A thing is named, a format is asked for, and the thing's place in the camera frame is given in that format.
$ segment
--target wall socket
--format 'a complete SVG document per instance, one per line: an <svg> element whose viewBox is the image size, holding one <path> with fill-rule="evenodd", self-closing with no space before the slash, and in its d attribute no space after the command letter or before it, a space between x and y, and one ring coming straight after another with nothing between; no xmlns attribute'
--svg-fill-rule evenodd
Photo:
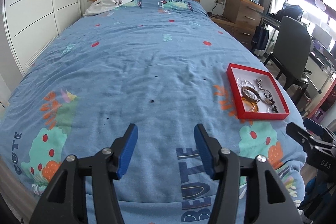
<svg viewBox="0 0 336 224"><path fill-rule="evenodd" d="M215 3L217 3L217 1L218 1L219 4L223 4L224 5L224 3L225 3L225 0L215 0Z"/></svg>

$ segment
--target jewelry tray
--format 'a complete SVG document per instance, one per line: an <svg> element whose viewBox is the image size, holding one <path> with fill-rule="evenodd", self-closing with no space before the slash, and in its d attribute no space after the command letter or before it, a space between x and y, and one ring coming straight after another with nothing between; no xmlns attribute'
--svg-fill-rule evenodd
<svg viewBox="0 0 336 224"><path fill-rule="evenodd" d="M283 120L289 115L286 101L273 75L269 72L230 63L226 73L233 93L238 119ZM256 87L256 91L259 90L256 79L261 79L262 88L268 90L272 94L278 113L268 113L267 109L270 105L267 105L262 101L257 104L259 108L258 112L246 110L242 101L241 87L238 86L236 81L238 78L250 81Z"/></svg>

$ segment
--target bed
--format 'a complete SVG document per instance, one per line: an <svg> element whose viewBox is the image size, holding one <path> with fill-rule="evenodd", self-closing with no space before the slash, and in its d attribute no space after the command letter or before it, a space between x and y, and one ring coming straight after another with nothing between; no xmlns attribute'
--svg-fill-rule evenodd
<svg viewBox="0 0 336 224"><path fill-rule="evenodd" d="M94 155L130 123L139 138L126 175L115 183L125 223L207 223L218 184L197 152L197 123L238 155L266 155L299 206L306 155L285 127L303 127L302 118L280 87L290 109L285 120L237 119L228 64L267 69L198 1L134 0L81 18L37 58L0 125L0 189L20 216L30 218L67 155ZM240 185L237 223L244 178ZM86 191L94 223L90 180Z"/></svg>

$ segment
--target screw head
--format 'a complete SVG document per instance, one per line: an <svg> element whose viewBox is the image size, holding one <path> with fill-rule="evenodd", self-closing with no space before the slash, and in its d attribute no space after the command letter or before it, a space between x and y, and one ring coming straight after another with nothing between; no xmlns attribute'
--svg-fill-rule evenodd
<svg viewBox="0 0 336 224"><path fill-rule="evenodd" d="M69 155L69 156L67 156L67 161L74 161L75 158L76 157L74 155Z"/></svg>
<svg viewBox="0 0 336 224"><path fill-rule="evenodd" d="M224 155L229 155L230 153L231 153L231 151L230 151L230 149L228 149L228 148L222 148L221 150L220 150L220 152L222 153L222 154L224 154Z"/></svg>
<svg viewBox="0 0 336 224"><path fill-rule="evenodd" d="M260 162L265 162L267 159L264 155L258 155L257 160L260 161Z"/></svg>
<svg viewBox="0 0 336 224"><path fill-rule="evenodd" d="M112 150L111 148L104 148L102 151L101 151L104 155L109 155L112 153Z"/></svg>

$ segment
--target black chair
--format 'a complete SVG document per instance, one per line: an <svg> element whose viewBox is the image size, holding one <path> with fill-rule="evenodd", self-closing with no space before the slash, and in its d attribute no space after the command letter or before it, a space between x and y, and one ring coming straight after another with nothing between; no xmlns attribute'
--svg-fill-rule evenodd
<svg viewBox="0 0 336 224"><path fill-rule="evenodd" d="M302 88L300 95L292 98L295 105L300 101L309 84L304 72L311 74L310 71L305 70L305 65L312 47L314 44L306 28L298 21L285 16L282 19L273 52L264 62L266 65L271 60L280 69L277 80L282 74L285 75L284 90L288 90L291 85Z"/></svg>

